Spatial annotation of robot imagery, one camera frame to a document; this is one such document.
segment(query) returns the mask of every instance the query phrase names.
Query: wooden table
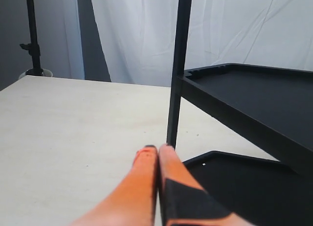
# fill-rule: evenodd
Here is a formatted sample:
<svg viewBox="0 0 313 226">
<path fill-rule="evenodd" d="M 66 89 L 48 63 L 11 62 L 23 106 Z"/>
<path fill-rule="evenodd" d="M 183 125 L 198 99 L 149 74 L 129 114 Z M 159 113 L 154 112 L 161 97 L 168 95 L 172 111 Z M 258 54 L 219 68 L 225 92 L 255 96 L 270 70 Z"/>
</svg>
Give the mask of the wooden table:
<svg viewBox="0 0 313 226">
<path fill-rule="evenodd" d="M 27 76 L 0 92 L 0 224 L 66 225 L 166 139 L 169 88 Z M 273 159 L 183 100 L 177 153 Z M 156 225 L 161 225 L 159 207 Z"/>
</svg>

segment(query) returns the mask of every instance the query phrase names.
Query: shelf pole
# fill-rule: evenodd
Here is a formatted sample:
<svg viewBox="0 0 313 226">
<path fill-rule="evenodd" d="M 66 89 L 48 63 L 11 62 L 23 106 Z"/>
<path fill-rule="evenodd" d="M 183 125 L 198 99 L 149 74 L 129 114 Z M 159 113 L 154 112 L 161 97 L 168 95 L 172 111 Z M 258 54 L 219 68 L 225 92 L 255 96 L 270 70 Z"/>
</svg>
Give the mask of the shelf pole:
<svg viewBox="0 0 313 226">
<path fill-rule="evenodd" d="M 185 68 L 191 2 L 192 0 L 179 0 L 177 11 L 170 109 L 166 138 L 167 144 L 172 145 L 174 148 L 177 140 L 181 99 L 181 80 L 183 78 Z"/>
</svg>

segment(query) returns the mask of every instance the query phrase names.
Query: white bucket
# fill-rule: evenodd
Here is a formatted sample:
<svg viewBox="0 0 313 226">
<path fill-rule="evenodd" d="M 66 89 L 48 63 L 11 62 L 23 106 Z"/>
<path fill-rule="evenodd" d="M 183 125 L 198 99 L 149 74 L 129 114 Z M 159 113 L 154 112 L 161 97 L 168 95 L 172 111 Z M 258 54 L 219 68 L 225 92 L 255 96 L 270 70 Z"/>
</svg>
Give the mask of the white bucket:
<svg viewBox="0 0 313 226">
<path fill-rule="evenodd" d="M 44 68 L 43 71 L 44 71 L 44 75 L 43 75 L 44 77 L 53 77 L 53 73 L 50 70 Z M 21 78 L 24 78 L 25 76 L 26 76 L 26 71 L 19 76 L 19 80 Z"/>
</svg>

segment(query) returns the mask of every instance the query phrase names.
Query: white backdrop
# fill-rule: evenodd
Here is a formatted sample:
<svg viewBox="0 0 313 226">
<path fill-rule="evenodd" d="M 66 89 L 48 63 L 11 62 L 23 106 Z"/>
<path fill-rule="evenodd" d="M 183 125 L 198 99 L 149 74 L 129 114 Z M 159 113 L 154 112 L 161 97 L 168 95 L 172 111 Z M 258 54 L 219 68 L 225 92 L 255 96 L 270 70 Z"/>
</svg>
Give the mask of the white backdrop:
<svg viewBox="0 0 313 226">
<path fill-rule="evenodd" d="M 113 82 L 169 86 L 178 0 L 92 0 Z M 313 69 L 313 0 L 193 0 L 186 69 Z"/>
</svg>

